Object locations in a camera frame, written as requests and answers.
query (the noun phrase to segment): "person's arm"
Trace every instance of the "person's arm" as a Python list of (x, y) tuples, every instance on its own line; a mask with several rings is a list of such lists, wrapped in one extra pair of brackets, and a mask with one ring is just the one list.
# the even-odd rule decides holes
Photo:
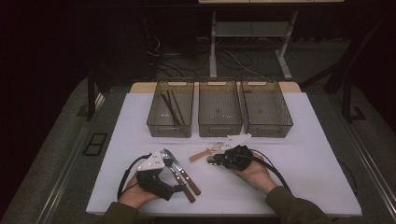
[(128, 182), (126, 190), (116, 203), (112, 203), (105, 212), (102, 224), (134, 224), (138, 211), (143, 204), (159, 197), (139, 187), (136, 174)]
[(295, 198), (284, 187), (278, 186), (271, 178), (268, 169), (252, 162), (244, 171), (233, 171), (242, 176), (253, 188), (267, 194), (265, 201), (280, 217), (282, 223), (325, 224), (331, 223), (326, 214), (314, 203)]

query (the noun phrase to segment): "hand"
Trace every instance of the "hand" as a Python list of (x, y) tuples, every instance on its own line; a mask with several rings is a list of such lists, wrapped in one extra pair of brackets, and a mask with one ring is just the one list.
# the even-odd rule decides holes
[(140, 188), (140, 186), (137, 184), (136, 174), (137, 172), (126, 185), (127, 190), (125, 190), (120, 196), (119, 203), (123, 203), (135, 209), (138, 209), (143, 204), (155, 199), (159, 199), (160, 197)]
[[(260, 160), (263, 159), (262, 156), (254, 152), (253, 156)], [(258, 162), (253, 161), (244, 171), (233, 170), (233, 172), (244, 178), (253, 188), (259, 189), (265, 194), (268, 194), (272, 189), (277, 187), (268, 169)]]

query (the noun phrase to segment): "plastic bin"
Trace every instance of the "plastic bin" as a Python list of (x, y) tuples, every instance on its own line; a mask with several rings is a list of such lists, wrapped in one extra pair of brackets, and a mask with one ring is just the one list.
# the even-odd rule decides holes
[(199, 79), (198, 124), (201, 137), (240, 134), (242, 113), (235, 77)]
[(191, 137), (192, 100), (195, 78), (161, 78), (148, 114), (153, 137)]
[(272, 78), (243, 77), (240, 98), (245, 133), (286, 137), (293, 126), (279, 83)]

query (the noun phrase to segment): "sleeve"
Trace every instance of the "sleeve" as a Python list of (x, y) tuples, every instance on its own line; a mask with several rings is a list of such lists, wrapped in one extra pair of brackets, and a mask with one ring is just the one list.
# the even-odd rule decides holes
[(101, 224), (134, 224), (137, 214), (135, 208), (123, 203), (112, 203), (105, 212)]
[(274, 209), (282, 223), (332, 223), (326, 214), (314, 203), (295, 198), (288, 190), (281, 186), (271, 190), (265, 201)]

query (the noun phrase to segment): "white tabletop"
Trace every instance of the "white tabletop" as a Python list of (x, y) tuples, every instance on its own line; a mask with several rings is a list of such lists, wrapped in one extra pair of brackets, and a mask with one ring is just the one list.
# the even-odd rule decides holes
[[(146, 124), (153, 93), (127, 94), (97, 177), (87, 212), (103, 214), (117, 200), (124, 171), (138, 157), (169, 149), (175, 154), (202, 194), (190, 203), (183, 192), (170, 201), (155, 200), (140, 208), (142, 216), (274, 216), (265, 203), (265, 195), (256, 191), (231, 171), (211, 166), (205, 159), (193, 163), (188, 157), (225, 138), (201, 138), (198, 135), (198, 94), (194, 95), (191, 138), (153, 138)], [(264, 153), (283, 175), (296, 197), (317, 204), (334, 217), (361, 216), (358, 204), (336, 160), (318, 118), (305, 93), (284, 93), (294, 126), (286, 138), (250, 138), (245, 145)], [(177, 182), (169, 170), (160, 178)]]

